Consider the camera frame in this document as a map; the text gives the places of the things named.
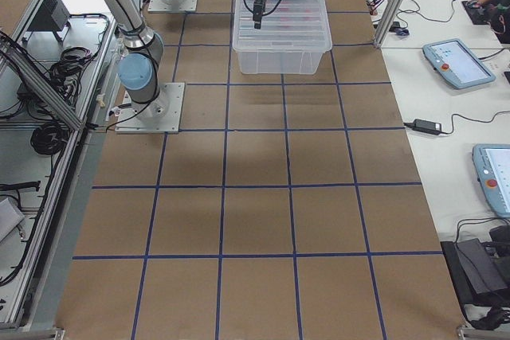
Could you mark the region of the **clear plastic storage box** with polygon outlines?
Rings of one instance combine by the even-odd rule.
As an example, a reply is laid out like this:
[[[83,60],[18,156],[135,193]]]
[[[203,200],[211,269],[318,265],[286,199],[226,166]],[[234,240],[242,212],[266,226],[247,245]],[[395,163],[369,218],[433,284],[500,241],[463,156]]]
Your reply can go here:
[[[237,53],[244,74],[313,74],[325,53],[306,51],[251,51]]]

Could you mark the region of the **blue teach pendant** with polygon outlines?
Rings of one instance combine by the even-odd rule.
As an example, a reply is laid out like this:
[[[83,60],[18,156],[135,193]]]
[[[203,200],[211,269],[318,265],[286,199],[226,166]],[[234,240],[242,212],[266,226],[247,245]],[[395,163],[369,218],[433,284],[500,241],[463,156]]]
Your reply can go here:
[[[455,89],[476,87],[496,79],[458,38],[426,44],[422,52],[440,77]]]
[[[490,209],[509,218],[509,145],[475,145],[473,165]]]

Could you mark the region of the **black power adapter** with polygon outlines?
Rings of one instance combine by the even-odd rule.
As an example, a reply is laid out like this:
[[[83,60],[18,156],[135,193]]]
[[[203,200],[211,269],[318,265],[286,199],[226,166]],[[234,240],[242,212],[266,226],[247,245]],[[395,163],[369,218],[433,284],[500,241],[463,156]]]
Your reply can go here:
[[[442,133],[440,123],[424,119],[415,119],[413,121],[413,130],[429,135],[440,135]]]

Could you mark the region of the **clear plastic box lid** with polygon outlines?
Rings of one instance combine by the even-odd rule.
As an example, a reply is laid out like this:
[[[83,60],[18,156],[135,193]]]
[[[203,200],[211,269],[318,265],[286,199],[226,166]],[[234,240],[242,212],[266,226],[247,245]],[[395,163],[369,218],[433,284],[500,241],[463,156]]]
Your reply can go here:
[[[325,0],[267,0],[271,14],[254,27],[254,0],[236,0],[233,48],[251,51],[306,51],[325,53],[332,48]]]

